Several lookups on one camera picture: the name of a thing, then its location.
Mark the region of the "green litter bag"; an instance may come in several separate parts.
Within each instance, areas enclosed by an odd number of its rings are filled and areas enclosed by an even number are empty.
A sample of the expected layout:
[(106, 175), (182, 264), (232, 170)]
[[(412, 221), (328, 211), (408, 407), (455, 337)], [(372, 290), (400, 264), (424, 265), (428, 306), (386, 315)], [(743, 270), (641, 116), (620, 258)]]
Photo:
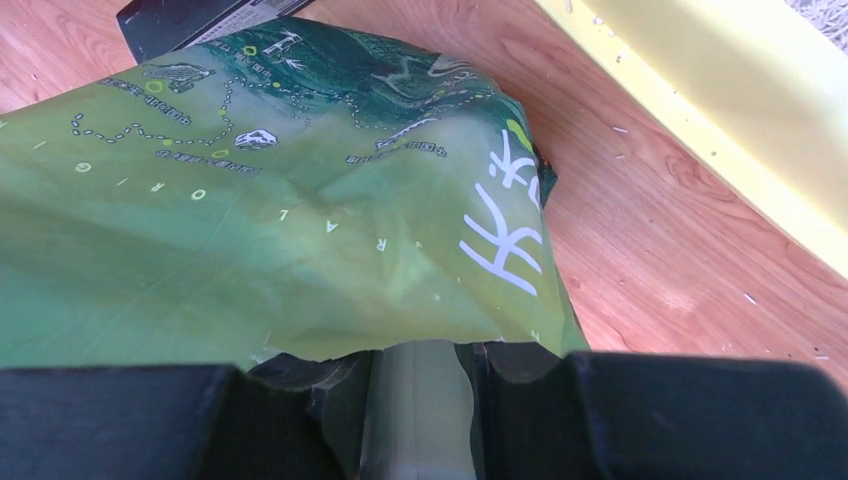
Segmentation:
[(1, 118), (1, 363), (586, 347), (521, 104), (473, 64), (280, 18)]

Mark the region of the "clear plastic scoop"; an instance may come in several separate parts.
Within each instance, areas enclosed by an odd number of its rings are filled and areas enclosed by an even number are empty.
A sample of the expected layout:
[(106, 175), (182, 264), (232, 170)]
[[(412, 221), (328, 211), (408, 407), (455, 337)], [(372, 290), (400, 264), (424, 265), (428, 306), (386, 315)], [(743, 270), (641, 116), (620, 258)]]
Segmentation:
[(475, 479), (474, 398), (455, 345), (412, 341), (377, 352), (361, 459), (363, 479)]

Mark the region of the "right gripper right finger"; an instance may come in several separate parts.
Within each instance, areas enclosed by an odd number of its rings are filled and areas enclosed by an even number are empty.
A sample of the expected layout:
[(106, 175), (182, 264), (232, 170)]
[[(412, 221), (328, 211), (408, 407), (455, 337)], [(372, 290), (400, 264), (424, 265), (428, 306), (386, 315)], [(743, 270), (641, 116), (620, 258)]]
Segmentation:
[(847, 399), (797, 362), (455, 349), (481, 479), (843, 479)]

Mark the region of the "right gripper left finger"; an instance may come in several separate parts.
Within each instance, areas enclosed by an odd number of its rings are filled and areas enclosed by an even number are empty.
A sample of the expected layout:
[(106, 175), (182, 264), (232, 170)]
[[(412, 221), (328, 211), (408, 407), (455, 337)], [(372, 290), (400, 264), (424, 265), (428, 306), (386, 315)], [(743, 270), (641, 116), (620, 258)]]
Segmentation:
[(373, 356), (1, 373), (5, 479), (350, 479)]

